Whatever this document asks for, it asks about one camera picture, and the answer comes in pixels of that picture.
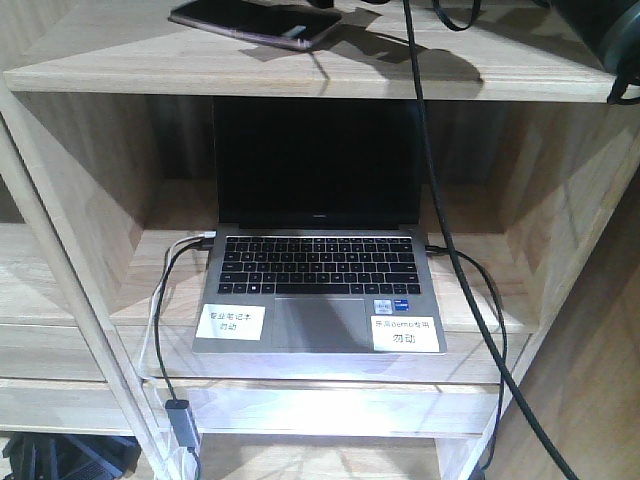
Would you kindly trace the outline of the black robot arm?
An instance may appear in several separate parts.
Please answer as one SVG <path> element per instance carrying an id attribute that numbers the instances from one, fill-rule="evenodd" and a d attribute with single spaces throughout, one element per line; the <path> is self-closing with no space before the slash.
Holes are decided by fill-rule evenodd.
<path id="1" fill-rule="evenodd" d="M 607 72 L 639 72 L 638 1 L 555 0 L 550 5 Z"/>

